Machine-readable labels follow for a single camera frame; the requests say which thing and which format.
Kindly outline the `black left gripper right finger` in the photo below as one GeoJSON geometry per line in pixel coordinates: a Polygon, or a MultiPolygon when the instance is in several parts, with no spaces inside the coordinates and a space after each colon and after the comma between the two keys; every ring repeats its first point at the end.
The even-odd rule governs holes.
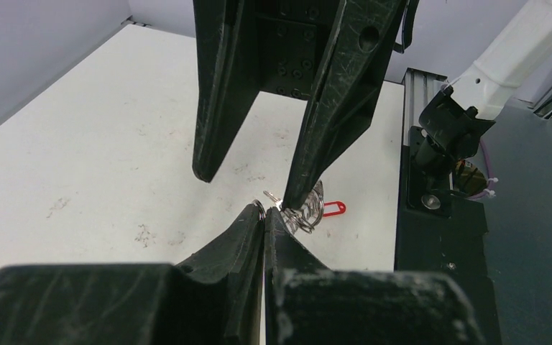
{"type": "Polygon", "coordinates": [[[448,276],[325,266],[276,208],[265,225],[268,344],[484,344],[474,309],[448,276]]]}

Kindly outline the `metal ring disc with keyrings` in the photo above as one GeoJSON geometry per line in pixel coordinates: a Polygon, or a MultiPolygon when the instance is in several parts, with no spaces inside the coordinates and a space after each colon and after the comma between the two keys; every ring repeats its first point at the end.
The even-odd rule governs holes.
{"type": "Polygon", "coordinates": [[[295,235],[299,230],[312,234],[323,218],[324,208],[323,182],[319,180],[308,194],[304,204],[299,209],[284,208],[280,212],[287,230],[295,235]]]}

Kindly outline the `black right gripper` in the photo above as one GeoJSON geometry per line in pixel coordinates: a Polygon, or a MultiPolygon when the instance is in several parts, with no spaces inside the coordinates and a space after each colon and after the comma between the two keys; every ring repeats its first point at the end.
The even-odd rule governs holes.
{"type": "Polygon", "coordinates": [[[213,180],[259,92],[307,101],[283,207],[372,123],[406,1],[194,1],[192,168],[213,180]]]}

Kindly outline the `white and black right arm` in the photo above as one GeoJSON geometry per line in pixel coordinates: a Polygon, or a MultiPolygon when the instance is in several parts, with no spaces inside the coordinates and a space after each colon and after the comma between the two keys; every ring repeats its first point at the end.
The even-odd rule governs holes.
{"type": "MultiPolygon", "coordinates": [[[[299,208],[370,127],[393,53],[413,41],[417,1],[195,1],[198,111],[192,169],[218,172],[260,92],[307,103],[283,205],[299,208]]],[[[552,1],[528,1],[420,114],[426,185],[477,153],[507,100],[552,55],[552,1]]]]}

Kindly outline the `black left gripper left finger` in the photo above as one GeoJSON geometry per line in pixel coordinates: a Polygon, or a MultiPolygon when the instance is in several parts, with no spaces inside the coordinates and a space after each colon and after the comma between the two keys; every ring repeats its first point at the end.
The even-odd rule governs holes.
{"type": "Polygon", "coordinates": [[[265,211],[178,264],[0,269],[0,344],[258,344],[265,211]]]}

